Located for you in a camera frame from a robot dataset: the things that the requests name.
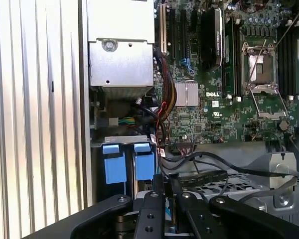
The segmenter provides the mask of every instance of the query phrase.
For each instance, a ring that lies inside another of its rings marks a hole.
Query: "wire bundle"
[[[123,119],[119,119],[119,124],[135,124],[135,119],[133,117],[126,117]]]

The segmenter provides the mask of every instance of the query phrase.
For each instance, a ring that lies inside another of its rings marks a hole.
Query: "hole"
[[[154,230],[153,230],[152,227],[146,227],[146,228],[145,228],[145,231],[147,231],[148,233],[151,233],[151,232],[154,231]]]
[[[208,234],[213,233],[213,231],[211,230],[211,228],[206,228],[206,232],[207,232]]]

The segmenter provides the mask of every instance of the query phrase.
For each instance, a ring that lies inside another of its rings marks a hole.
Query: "label sticker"
[[[160,148],[159,151],[160,151],[160,156],[165,158],[166,157],[165,150],[163,148]]]
[[[154,143],[154,144],[157,144],[156,143],[156,137],[154,134],[150,134],[150,140]]]
[[[212,108],[218,108],[219,107],[219,102],[218,101],[212,101],[211,106],[212,106]]]

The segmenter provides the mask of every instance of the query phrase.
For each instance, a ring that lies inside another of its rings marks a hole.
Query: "screw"
[[[222,198],[216,198],[216,202],[220,203],[220,204],[223,204],[223,203],[225,203],[225,200],[222,199]]]
[[[189,193],[183,193],[183,197],[185,197],[185,198],[189,198],[189,197],[190,197],[190,194],[189,194]]]
[[[120,197],[119,199],[118,199],[118,201],[120,202],[120,203],[123,203],[123,202],[126,202],[128,199],[126,198],[126,197]]]
[[[114,48],[114,43],[111,41],[107,41],[105,46],[106,46],[106,49],[112,50]]]

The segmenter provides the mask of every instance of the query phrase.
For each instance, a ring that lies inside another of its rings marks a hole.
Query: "capacitor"
[[[280,26],[280,22],[275,21],[274,28],[278,28]]]
[[[248,24],[253,24],[253,18],[250,17],[250,18],[248,19],[247,23],[248,23]]]
[[[270,26],[271,24],[272,24],[273,22],[271,21],[271,19],[267,19],[267,21],[266,21],[266,26]]]
[[[254,25],[257,25],[257,24],[258,24],[258,21],[259,21],[258,18],[255,17],[254,20],[253,20],[253,24],[254,24]]]
[[[265,24],[265,20],[263,18],[261,18],[259,21],[258,21],[258,24],[260,26],[264,25]]]

